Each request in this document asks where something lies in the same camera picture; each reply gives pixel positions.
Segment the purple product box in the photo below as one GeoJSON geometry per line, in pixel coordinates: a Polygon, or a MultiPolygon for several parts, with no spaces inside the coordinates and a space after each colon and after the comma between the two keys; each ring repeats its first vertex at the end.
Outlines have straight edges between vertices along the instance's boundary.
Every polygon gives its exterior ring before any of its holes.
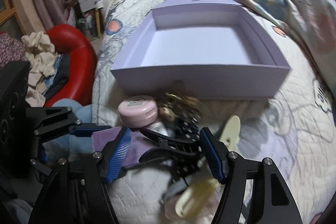
{"type": "MultiPolygon", "coordinates": [[[[105,145],[114,141],[122,127],[94,132],[92,134],[92,151],[102,151],[105,145]]],[[[157,145],[149,138],[145,137],[138,130],[131,130],[128,137],[123,137],[121,144],[117,146],[117,151],[123,150],[122,167],[130,168],[139,164],[140,157],[150,149],[157,147],[157,145]]]]}

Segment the black hair claw clip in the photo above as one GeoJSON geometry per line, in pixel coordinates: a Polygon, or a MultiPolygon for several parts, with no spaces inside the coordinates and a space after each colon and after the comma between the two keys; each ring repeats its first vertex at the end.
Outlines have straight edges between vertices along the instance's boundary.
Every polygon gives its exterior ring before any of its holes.
{"type": "Polygon", "coordinates": [[[198,141],[174,139],[150,129],[141,129],[140,133],[157,145],[140,157],[141,164],[170,163],[170,172],[175,181],[185,179],[201,170],[199,161],[204,154],[198,141]]]}

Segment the black polka dot clip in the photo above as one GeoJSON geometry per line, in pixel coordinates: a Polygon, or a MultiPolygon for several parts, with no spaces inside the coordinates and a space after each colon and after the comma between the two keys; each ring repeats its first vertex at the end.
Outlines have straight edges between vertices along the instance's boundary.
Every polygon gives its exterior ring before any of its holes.
{"type": "Polygon", "coordinates": [[[173,131],[176,139],[193,142],[199,140],[199,129],[196,124],[181,116],[175,119],[173,131]]]}

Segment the cream yellow hair clip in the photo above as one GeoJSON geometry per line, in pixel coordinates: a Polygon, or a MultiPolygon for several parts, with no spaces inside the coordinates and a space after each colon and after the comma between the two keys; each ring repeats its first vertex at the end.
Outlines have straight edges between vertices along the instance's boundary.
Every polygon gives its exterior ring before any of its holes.
{"type": "MultiPolygon", "coordinates": [[[[226,122],[219,141],[224,143],[229,151],[235,151],[239,141],[240,118],[233,115],[226,122]]],[[[181,219],[193,219],[201,214],[205,208],[213,209],[215,192],[220,184],[210,175],[192,182],[182,193],[175,204],[175,212],[181,219]]]]}

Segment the pink round cosmetic jar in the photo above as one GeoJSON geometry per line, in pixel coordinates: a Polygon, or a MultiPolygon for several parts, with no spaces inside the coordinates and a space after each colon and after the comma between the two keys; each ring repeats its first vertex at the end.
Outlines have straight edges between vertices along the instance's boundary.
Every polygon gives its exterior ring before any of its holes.
{"type": "Polygon", "coordinates": [[[117,111],[122,124],[132,129],[143,128],[158,118],[158,106],[151,96],[129,97],[118,106],[117,111]]]}

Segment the pile of clothes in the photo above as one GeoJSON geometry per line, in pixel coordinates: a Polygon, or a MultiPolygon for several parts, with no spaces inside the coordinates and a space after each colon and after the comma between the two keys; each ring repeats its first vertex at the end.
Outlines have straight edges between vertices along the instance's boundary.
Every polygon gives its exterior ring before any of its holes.
{"type": "Polygon", "coordinates": [[[24,35],[21,40],[30,62],[26,102],[31,107],[42,107],[67,82],[70,58],[67,53],[58,53],[42,31],[24,35]]]}

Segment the white cartoon quilted bedspread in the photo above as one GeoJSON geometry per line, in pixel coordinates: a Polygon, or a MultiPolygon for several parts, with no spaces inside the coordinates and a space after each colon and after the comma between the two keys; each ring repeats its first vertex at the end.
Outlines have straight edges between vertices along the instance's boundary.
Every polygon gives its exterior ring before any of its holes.
{"type": "MultiPolygon", "coordinates": [[[[117,107],[125,96],[110,70],[143,18],[162,1],[103,1],[104,21],[117,28],[102,39],[92,95],[94,122],[120,124],[117,107]]],[[[290,74],[271,100],[203,102],[202,125],[215,132],[231,115],[239,116],[239,153],[254,160],[272,158],[291,189],[303,223],[315,223],[335,194],[335,104],[300,46],[268,20],[253,17],[284,54],[290,74]]]]}

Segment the red round chair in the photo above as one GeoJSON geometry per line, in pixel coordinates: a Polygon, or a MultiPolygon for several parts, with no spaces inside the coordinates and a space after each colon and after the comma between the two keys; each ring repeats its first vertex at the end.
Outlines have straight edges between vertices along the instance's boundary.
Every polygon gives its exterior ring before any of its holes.
{"type": "Polygon", "coordinates": [[[92,89],[95,80],[97,55],[90,41],[75,27],[67,24],[56,25],[46,32],[58,53],[70,56],[70,75],[67,83],[45,107],[69,98],[86,106],[92,102],[92,89]]]}

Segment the lilac open gift box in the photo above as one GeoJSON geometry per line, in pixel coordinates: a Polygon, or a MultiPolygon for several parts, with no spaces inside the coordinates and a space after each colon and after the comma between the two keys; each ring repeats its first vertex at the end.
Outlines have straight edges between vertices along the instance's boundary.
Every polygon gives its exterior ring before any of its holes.
{"type": "Polygon", "coordinates": [[[275,41],[233,0],[165,0],[143,19],[111,72],[125,94],[203,100],[273,97],[290,71],[275,41]]]}

